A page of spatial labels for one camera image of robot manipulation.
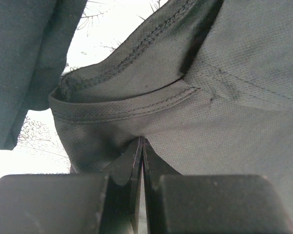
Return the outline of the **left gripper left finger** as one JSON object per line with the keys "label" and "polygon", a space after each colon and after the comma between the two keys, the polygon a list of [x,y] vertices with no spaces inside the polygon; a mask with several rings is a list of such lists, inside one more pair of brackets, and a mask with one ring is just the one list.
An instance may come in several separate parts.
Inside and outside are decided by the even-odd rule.
{"label": "left gripper left finger", "polygon": [[143,139],[97,173],[0,178],[0,234],[135,234]]}

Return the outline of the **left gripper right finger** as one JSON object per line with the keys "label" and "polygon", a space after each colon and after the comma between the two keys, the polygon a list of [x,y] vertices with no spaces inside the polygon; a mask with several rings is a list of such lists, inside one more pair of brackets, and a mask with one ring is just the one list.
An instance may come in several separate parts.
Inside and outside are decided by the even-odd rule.
{"label": "left gripper right finger", "polygon": [[293,234],[272,184],[258,175],[182,175],[145,139],[150,234]]}

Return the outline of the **black t shirt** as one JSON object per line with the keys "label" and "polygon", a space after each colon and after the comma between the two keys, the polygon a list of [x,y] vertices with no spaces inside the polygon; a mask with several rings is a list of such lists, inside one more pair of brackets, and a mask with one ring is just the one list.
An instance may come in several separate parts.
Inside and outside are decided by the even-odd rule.
{"label": "black t shirt", "polygon": [[73,172],[136,137],[183,174],[257,174],[293,223],[293,0],[170,0],[63,74],[84,0],[0,0],[0,150],[51,109]]}

